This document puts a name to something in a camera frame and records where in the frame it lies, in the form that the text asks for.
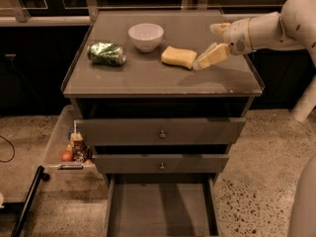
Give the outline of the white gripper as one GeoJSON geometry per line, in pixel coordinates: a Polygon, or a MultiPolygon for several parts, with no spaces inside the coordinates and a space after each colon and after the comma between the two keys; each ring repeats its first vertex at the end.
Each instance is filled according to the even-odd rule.
{"type": "Polygon", "coordinates": [[[233,55],[248,54],[252,51],[249,37],[249,19],[236,22],[212,24],[210,31],[221,38],[224,43],[211,44],[194,62],[193,69],[203,70],[228,58],[230,52],[233,55]]]}

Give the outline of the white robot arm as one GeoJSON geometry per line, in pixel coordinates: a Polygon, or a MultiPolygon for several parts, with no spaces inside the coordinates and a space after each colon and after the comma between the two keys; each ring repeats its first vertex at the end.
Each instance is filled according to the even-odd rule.
{"type": "Polygon", "coordinates": [[[245,18],[233,23],[212,24],[210,31],[221,39],[194,62],[203,70],[232,55],[258,49],[306,49],[316,65],[316,0],[286,0],[280,12],[245,18]]]}

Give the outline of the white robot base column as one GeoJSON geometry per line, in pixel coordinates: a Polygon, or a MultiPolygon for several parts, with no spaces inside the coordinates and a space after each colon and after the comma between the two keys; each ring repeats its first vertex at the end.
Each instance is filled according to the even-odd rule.
{"type": "MultiPolygon", "coordinates": [[[[316,107],[316,76],[291,111],[297,121],[305,121],[316,107]]],[[[316,237],[316,155],[299,177],[287,237],[316,237]]]]}

